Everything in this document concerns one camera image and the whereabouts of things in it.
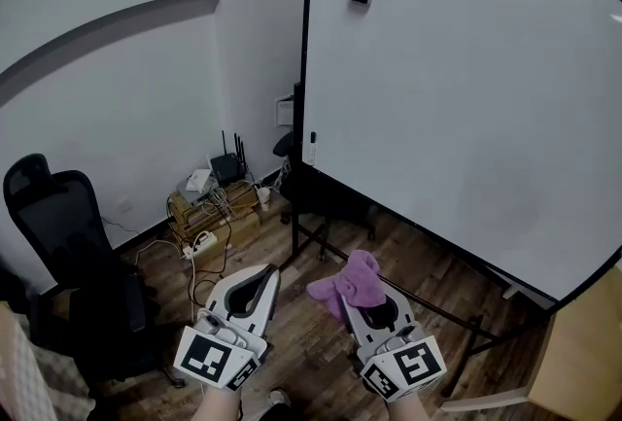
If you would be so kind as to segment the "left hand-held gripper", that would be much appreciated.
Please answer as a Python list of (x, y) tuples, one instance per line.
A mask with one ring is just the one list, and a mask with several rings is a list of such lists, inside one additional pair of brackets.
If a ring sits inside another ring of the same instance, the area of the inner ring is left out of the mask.
[(263, 337), (280, 283), (272, 263), (241, 269), (218, 282), (206, 302), (208, 310), (201, 309), (194, 325), (184, 327), (174, 368), (213, 388), (239, 391), (268, 353)]

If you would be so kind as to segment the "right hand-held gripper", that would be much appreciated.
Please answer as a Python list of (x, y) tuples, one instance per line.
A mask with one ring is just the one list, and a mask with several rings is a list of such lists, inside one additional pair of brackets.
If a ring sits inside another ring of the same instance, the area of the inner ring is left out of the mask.
[(340, 298), (349, 333), (364, 345), (356, 352), (363, 384), (385, 403), (393, 403), (434, 384), (446, 373), (446, 365), (434, 336), (413, 323), (408, 298), (386, 282), (382, 289), (386, 297), (383, 322), (389, 329), (402, 329), (384, 340), (376, 340), (383, 329), (371, 308), (353, 306)]

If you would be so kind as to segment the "purple cloth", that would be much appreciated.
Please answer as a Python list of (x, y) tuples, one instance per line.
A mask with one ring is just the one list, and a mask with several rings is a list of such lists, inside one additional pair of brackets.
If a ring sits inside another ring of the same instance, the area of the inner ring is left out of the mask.
[(306, 292), (311, 299), (322, 303), (339, 324), (344, 325), (343, 301), (359, 308), (372, 308), (386, 302), (379, 274), (380, 267), (373, 255), (355, 250), (339, 272), (309, 283)]

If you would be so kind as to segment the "large whiteboard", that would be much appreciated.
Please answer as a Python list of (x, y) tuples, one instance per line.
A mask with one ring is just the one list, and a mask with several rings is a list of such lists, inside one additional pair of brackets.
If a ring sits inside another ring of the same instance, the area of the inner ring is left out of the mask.
[(622, 0), (305, 0), (302, 157), (553, 300), (622, 246)]

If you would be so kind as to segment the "person's left forearm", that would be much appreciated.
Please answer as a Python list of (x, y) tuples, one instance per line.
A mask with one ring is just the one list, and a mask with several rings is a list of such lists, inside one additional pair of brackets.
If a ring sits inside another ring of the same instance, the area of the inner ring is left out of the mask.
[(208, 388), (191, 421), (238, 421), (241, 392)]

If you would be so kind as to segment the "person's right forearm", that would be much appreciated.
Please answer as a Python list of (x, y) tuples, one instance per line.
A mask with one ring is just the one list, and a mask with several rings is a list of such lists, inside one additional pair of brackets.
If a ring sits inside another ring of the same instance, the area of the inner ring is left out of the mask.
[(431, 421), (417, 395), (402, 397), (386, 407), (389, 421)]

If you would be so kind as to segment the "white power strip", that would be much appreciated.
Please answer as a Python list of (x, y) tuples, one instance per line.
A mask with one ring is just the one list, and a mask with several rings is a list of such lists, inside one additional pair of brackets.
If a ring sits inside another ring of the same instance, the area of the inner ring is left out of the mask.
[(195, 257), (208, 252), (217, 242), (218, 238), (213, 232), (202, 231), (196, 236), (190, 245), (183, 249), (183, 258), (186, 260), (194, 259)]

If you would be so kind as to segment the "white network device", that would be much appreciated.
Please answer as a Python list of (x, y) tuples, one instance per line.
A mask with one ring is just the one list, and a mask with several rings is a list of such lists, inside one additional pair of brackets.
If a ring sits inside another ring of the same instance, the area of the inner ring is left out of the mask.
[(186, 190), (193, 193), (202, 193), (210, 181), (212, 170), (207, 168), (195, 169), (188, 178)]

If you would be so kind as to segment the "black router with antennas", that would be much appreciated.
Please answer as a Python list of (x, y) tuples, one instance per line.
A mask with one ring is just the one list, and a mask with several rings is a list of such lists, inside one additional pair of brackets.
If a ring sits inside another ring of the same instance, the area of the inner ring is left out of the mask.
[(235, 151), (229, 153), (226, 149), (225, 132), (222, 131), (224, 153), (218, 157), (210, 158), (209, 164), (216, 181), (225, 186), (239, 180), (244, 180), (248, 171), (241, 136), (233, 134)]

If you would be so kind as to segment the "black office chair with headrest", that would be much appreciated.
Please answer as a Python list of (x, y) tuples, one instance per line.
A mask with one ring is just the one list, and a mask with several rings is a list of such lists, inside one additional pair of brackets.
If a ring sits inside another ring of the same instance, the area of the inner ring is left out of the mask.
[(84, 378), (124, 381), (158, 370), (185, 387), (163, 360), (156, 289), (111, 247), (86, 174), (52, 173), (44, 155), (31, 154), (9, 168), (2, 187), (12, 221), (69, 294), (68, 317), (52, 317), (60, 326), (54, 343)]

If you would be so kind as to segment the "light wooden table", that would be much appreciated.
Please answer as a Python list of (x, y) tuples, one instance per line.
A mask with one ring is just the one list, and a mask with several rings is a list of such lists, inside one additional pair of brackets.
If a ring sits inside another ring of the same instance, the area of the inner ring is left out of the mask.
[(552, 318), (526, 386), (448, 401), (443, 412), (531, 403), (570, 421), (607, 421), (622, 404), (622, 262)]

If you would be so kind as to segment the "checkered fabric cover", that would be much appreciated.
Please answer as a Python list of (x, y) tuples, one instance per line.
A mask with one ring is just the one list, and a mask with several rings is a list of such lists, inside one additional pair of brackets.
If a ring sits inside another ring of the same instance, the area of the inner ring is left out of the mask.
[(0, 409), (9, 421), (87, 421), (96, 400), (73, 358), (35, 345), (0, 302)]

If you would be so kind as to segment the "grey network switch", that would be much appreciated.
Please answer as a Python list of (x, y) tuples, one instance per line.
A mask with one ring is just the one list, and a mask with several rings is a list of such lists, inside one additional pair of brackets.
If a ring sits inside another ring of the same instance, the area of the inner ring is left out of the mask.
[(182, 196), (182, 198), (191, 206), (197, 206), (203, 201), (205, 201), (209, 195), (209, 193), (215, 189), (219, 184), (218, 182), (210, 178), (204, 186), (204, 189), (201, 192), (190, 191), (187, 188), (189, 182), (189, 178), (184, 179), (177, 185), (177, 191)]

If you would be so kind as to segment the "white wall cabinet box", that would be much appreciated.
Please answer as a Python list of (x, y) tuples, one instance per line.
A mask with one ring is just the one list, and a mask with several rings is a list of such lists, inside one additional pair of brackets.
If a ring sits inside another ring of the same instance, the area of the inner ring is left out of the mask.
[(281, 96), (275, 100), (275, 126), (294, 125), (294, 96)]

